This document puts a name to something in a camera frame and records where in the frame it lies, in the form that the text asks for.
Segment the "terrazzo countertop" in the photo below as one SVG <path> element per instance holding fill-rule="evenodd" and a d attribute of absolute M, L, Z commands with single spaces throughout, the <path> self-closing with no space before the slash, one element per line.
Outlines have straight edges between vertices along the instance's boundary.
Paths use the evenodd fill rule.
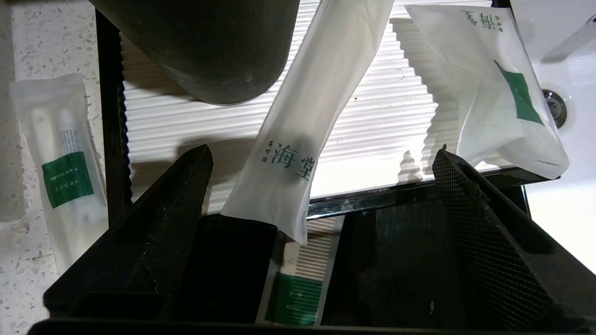
<path fill-rule="evenodd" d="M 0 0 L 0 335 L 48 317 L 58 275 L 27 141 L 7 108 L 11 80 L 81 72 L 96 155 L 104 171 L 95 8 L 87 1 Z"/>

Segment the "white ridged surface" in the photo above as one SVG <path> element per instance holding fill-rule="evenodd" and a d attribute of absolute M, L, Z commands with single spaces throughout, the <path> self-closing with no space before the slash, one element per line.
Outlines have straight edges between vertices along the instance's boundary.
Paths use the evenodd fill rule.
<path fill-rule="evenodd" d="M 319 158 L 311 198 L 432 179 L 429 159 L 444 143 L 455 151 L 457 104 L 434 65 L 425 40 L 411 20 L 400 20 L 408 18 L 405 4 L 447 2 L 491 4 L 396 1 L 378 53 Z M 318 1 L 313 0 L 300 3 L 288 63 L 279 80 L 266 93 L 236 106 L 194 101 L 123 37 L 133 200 L 185 150 L 209 143 L 214 167 L 204 211 L 221 211 L 317 6 Z M 435 113 L 437 106 L 440 113 Z M 506 165 L 502 160 L 493 163 Z M 497 167 L 482 164 L 478 168 Z"/>

